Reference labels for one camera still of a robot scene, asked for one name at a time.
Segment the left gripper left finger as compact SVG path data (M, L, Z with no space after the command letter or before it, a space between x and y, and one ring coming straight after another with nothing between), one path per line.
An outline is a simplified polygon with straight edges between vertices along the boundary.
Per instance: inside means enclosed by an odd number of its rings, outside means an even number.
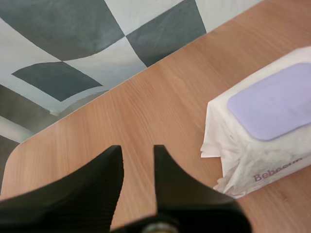
M110 146L75 172L0 202L2 233L108 233L124 178L122 150Z

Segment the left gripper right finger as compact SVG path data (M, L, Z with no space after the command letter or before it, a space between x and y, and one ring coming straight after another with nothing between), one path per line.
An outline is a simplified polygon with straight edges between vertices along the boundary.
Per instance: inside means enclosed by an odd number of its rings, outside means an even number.
M154 146L157 212L177 221L183 233L250 233L251 224L234 198L183 170L164 145Z

